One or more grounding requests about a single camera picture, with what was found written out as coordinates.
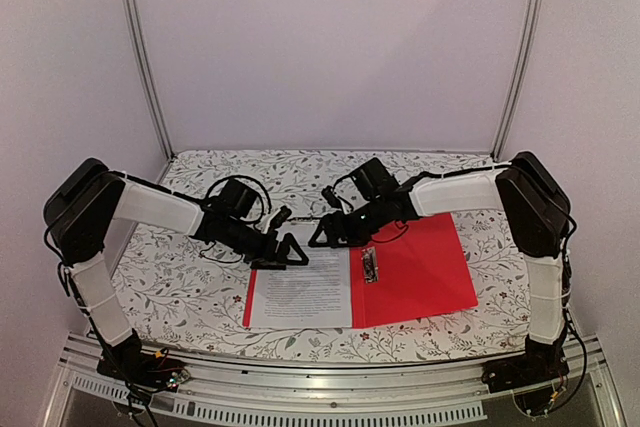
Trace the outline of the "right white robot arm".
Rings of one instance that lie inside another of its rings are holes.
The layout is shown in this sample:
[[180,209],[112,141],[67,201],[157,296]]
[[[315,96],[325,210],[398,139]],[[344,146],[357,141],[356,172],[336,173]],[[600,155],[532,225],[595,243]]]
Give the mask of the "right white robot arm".
[[502,164],[445,173],[423,171],[404,182],[372,158],[348,177],[364,205],[345,212],[333,189],[325,188],[323,196],[334,209],[320,218],[310,247],[361,247],[394,222],[474,210],[503,212],[527,266],[528,338],[539,344],[518,359],[517,374],[524,382],[537,383],[554,369],[556,356],[547,345],[559,342],[565,332],[563,310],[570,290],[567,244],[576,223],[568,196],[534,153],[519,152]]

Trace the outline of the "printed white paper sheets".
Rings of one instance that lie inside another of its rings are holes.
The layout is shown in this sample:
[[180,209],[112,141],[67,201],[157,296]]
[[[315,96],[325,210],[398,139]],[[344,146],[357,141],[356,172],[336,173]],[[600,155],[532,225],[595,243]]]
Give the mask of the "printed white paper sheets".
[[349,250],[310,248],[314,227],[285,227],[309,257],[306,266],[251,273],[242,325],[246,328],[324,329],[352,325]]

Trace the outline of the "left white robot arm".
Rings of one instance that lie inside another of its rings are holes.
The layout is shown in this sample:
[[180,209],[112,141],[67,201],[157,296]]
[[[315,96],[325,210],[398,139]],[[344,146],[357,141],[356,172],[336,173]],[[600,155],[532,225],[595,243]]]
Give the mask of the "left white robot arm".
[[114,347],[111,366],[128,381],[148,373],[148,359],[129,341],[134,330],[106,264],[106,242],[118,221],[143,224],[206,244],[219,244],[253,269],[305,266],[309,258],[291,233],[278,229],[287,208],[273,210],[265,187],[246,175],[215,182],[201,198],[85,159],[46,201],[45,245],[59,258],[62,279],[97,336]]

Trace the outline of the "red file folder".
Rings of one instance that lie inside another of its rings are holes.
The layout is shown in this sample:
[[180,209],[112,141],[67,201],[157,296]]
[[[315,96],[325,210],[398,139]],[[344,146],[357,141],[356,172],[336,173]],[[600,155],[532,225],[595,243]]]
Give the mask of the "red file folder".
[[[379,280],[366,284],[361,251],[375,247]],[[365,329],[456,313],[478,305],[452,217],[390,224],[364,247],[349,250],[352,325]]]

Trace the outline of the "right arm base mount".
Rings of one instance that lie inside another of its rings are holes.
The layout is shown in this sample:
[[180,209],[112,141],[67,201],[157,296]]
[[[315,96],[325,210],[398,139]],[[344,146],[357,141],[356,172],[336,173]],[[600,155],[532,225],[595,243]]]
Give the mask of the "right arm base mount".
[[525,352],[502,360],[488,361],[483,366],[481,381],[490,393],[546,383],[540,390],[529,390],[515,397],[516,407],[529,417],[548,415],[566,391],[569,366],[564,356],[561,336],[553,344],[525,339]]

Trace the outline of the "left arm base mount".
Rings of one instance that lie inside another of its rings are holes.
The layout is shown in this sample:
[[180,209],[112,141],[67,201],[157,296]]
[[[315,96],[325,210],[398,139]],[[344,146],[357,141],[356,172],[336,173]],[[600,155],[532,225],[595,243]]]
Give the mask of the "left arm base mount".
[[99,333],[96,337],[102,347],[97,372],[103,376],[152,392],[176,391],[179,385],[191,379],[186,364],[171,358],[166,348],[158,355],[145,353],[135,330],[115,346],[107,343]]

